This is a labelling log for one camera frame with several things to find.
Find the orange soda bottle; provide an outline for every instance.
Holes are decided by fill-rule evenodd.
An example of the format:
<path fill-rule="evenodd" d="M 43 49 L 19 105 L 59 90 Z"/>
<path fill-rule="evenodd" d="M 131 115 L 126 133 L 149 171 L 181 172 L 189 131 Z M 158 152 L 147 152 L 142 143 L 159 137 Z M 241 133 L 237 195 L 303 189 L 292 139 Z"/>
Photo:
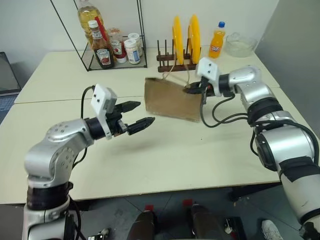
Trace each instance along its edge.
<path fill-rule="evenodd" d="M 222 45 L 224 44 L 225 22 L 220 21 L 218 28 L 214 30 L 213 39 L 210 43 L 209 57 L 216 59 L 219 57 Z"/>

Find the clear glass bowl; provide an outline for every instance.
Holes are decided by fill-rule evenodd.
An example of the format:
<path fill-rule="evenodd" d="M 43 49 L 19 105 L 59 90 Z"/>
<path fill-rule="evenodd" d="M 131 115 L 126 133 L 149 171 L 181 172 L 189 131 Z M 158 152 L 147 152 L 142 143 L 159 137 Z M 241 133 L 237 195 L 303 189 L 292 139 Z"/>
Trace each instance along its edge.
<path fill-rule="evenodd" d="M 244 58 L 253 53 L 258 41 L 234 32 L 226 37 L 224 50 L 233 57 Z"/>

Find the white sneaker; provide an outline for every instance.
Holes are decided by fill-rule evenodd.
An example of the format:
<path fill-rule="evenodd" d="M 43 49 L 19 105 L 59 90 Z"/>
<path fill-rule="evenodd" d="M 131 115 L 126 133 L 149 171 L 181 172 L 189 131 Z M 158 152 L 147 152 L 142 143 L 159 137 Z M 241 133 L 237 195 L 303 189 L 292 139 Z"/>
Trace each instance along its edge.
<path fill-rule="evenodd" d="M 263 220 L 261 230 L 266 240 L 284 240 L 276 225 L 271 220 Z"/>

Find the cooking oil bottle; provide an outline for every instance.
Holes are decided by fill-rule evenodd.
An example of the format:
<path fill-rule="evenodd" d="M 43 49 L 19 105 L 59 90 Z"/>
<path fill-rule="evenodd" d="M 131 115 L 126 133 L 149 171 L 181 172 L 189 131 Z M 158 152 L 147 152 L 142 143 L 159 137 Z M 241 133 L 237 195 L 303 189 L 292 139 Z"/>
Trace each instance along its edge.
<path fill-rule="evenodd" d="M 104 25 L 101 14 L 99 10 L 89 2 L 89 0 L 79 0 L 78 17 L 81 27 L 85 32 L 85 37 L 88 40 L 88 44 L 91 47 L 93 38 L 88 22 L 95 20 L 95 17 L 98 17 L 101 24 Z"/>
<path fill-rule="evenodd" d="M 216 59 L 221 53 L 222 45 L 224 44 L 225 22 L 220 21 L 218 28 L 214 30 L 213 39 L 210 44 L 209 57 Z"/>

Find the brown paper bag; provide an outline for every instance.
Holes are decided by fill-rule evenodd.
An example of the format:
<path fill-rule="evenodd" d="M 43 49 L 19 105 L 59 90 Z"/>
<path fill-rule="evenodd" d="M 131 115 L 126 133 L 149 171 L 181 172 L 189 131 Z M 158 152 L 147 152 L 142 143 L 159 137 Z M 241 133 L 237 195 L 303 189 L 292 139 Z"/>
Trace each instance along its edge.
<path fill-rule="evenodd" d="M 156 77 L 147 77 L 144 83 L 145 110 L 152 114 L 200 120 L 200 94 L 188 94 L 184 87 Z"/>

